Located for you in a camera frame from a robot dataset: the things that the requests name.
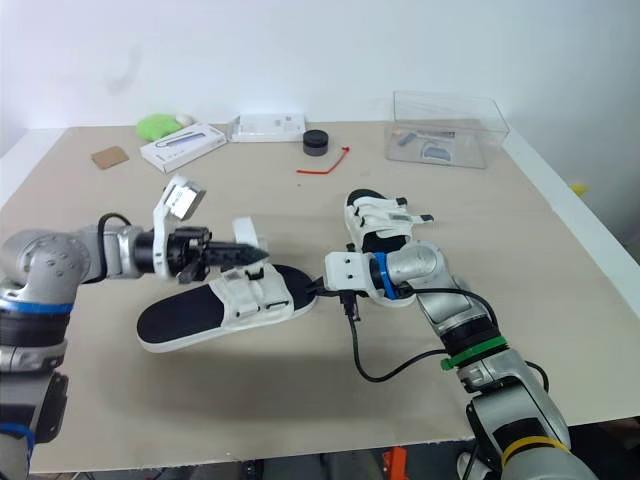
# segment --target black insole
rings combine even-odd
[[[284,277],[295,310],[313,301],[315,295],[307,292],[311,279],[306,273],[287,265],[274,267]],[[138,337],[147,343],[164,343],[218,328],[223,316],[224,305],[209,285],[203,285],[148,307],[138,319]]]
[[[349,196],[347,197],[347,205],[353,205],[353,202],[362,197],[373,197],[382,199],[387,198],[384,195],[373,190],[359,188],[358,190],[354,190],[349,194]],[[407,241],[405,240],[404,235],[396,235],[395,237],[389,238],[380,238],[376,232],[369,232],[362,239],[362,251],[364,253],[391,253],[395,252],[396,250],[400,250],[405,246],[406,243]]]

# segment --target green ring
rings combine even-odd
[[[474,345],[473,347],[467,348],[466,350],[451,358],[443,358],[442,360],[440,360],[440,367],[443,370],[451,370],[453,367],[460,365],[462,362],[464,362],[465,360],[469,360],[471,357],[475,357],[476,355],[484,353],[487,350],[501,347],[502,345],[506,344],[507,340],[502,335],[490,338],[489,340],[485,340],[484,342]]]

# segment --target blue ring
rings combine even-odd
[[[0,298],[0,308],[23,313],[69,313],[73,310],[73,303],[50,304],[14,302],[6,298]]]
[[[377,252],[374,253],[376,261],[378,262],[378,268],[380,268],[380,277],[382,277],[382,284],[384,285],[384,291],[390,300],[395,300],[396,292],[393,291],[391,280],[389,279],[389,272],[387,272],[387,254]]]
[[[0,432],[24,435],[27,439],[27,448],[29,449],[29,461],[31,461],[33,447],[36,444],[36,437],[31,430],[19,423],[0,423]]]

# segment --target black wire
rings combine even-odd
[[[471,474],[471,467],[473,467],[473,464],[476,461],[476,458],[478,458],[478,442],[476,442],[476,444],[473,446],[473,450],[471,450],[471,458],[469,458],[469,463],[467,463],[467,468],[464,469],[464,475],[462,476],[462,480],[468,480],[469,479],[469,475]]]
[[[362,367],[362,364],[360,363],[360,352],[359,352],[359,349],[358,349],[358,331],[356,330],[356,325],[355,325],[354,320],[349,319],[349,327],[351,327],[351,339],[353,340],[353,361],[356,364],[356,369],[358,369],[358,373],[360,375],[362,375],[362,378],[364,378],[365,380],[368,380],[369,382],[373,382],[373,383],[386,382],[390,378],[393,378],[397,374],[402,372],[405,368],[410,367],[411,365],[413,365],[414,363],[422,360],[423,358],[431,357],[433,355],[441,355],[441,354],[446,354],[447,353],[446,350],[442,350],[442,349],[440,349],[440,350],[428,350],[428,351],[423,352],[423,353],[421,353],[419,355],[416,355],[415,357],[410,358],[409,360],[404,362],[402,365],[400,365],[399,367],[393,369],[392,371],[390,371],[386,375],[382,375],[381,377],[373,377],[373,376],[369,375],[364,370],[364,368]]]
[[[545,372],[544,369],[536,363],[527,361],[525,361],[524,363],[529,365],[540,374],[540,376],[542,377],[542,388],[544,388],[545,392],[549,393],[549,377],[547,376],[547,372]]]
[[[158,473],[156,473],[153,477],[151,477],[151,480],[158,480],[166,470],[167,470],[167,467],[161,468]]]
[[[496,326],[496,328],[498,328],[498,317],[496,317],[496,312],[493,311],[491,304],[477,293],[470,292],[469,290],[463,290],[462,288],[414,288],[409,293],[453,293],[456,295],[464,295],[465,297],[474,298],[487,309],[491,322]]]
[[[131,225],[131,222],[119,213],[105,213],[100,217],[100,220],[98,220],[98,256],[100,257],[100,275],[84,283],[98,283],[107,278],[107,257],[104,253],[104,227],[112,218],[121,220],[125,225]]]

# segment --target beige tabletop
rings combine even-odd
[[[494,306],[504,335],[551,380],[570,424],[640,413],[640,321],[591,257],[506,155],[486,170],[390,162],[383,126],[329,123],[322,158],[299,144],[232,144],[181,168],[208,193],[192,225],[232,238],[251,215],[275,263],[322,274],[324,255],[348,241],[345,195],[371,188],[405,196],[436,222],[415,236],[442,247],[451,270]],[[1,239],[24,228],[73,230],[105,212],[150,227],[169,176],[139,155],[131,127],[73,128],[0,214]],[[130,160],[98,170],[91,154],[121,146]],[[329,176],[340,146],[352,151]],[[80,288],[61,370],[70,376],[62,432],[39,446],[34,471],[99,470],[264,458],[469,437],[469,397],[437,359],[384,384],[353,366],[348,324],[335,299],[279,325],[151,354],[138,315],[185,287],[152,276]],[[439,348],[413,305],[361,302],[365,367],[381,374]]]

